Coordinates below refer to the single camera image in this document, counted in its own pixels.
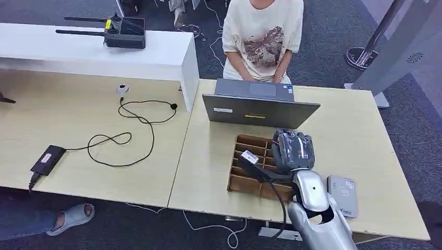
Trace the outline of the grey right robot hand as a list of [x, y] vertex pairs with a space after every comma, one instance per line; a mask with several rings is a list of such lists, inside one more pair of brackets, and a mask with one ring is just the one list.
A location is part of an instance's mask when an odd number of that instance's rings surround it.
[[296, 169], [313, 169], [315, 163], [311, 136], [288, 129], [277, 129], [272, 138], [271, 151], [280, 174]]

